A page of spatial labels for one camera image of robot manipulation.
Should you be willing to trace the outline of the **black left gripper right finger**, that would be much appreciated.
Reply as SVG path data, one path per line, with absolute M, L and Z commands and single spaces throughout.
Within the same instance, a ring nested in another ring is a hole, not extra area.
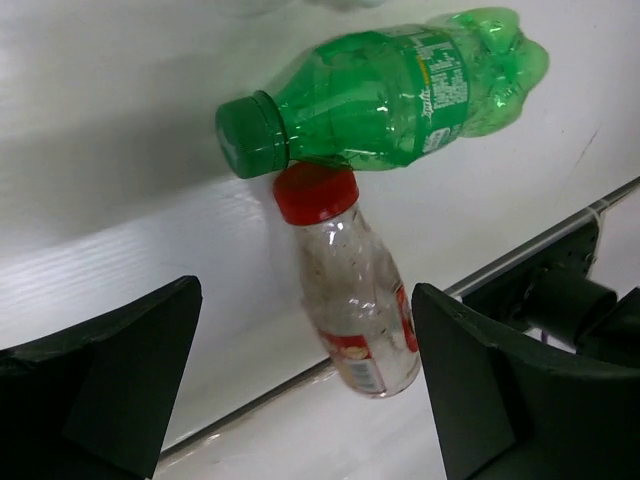
M 546 345 L 422 283 L 411 306 L 450 479 L 635 479 L 639 369 Z

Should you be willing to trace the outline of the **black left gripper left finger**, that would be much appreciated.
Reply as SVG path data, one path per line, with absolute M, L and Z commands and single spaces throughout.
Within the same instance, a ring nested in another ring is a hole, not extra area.
M 2 350 L 2 478 L 152 478 L 201 305 L 183 276 Z

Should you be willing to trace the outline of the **small red cap bottle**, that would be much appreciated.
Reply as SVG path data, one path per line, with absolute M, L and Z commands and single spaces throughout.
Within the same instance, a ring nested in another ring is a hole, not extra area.
M 304 310 L 344 383 L 370 398 L 408 388 L 421 366 L 408 294 L 354 173 L 299 162 L 273 194 L 293 228 Z

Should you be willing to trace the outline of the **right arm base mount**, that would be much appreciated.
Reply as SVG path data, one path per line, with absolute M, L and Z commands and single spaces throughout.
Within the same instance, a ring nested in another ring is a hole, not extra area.
M 589 278 L 601 227 L 594 213 L 570 218 L 446 290 L 520 332 L 533 328 L 604 362 L 639 366 L 639 289 L 623 297 Z

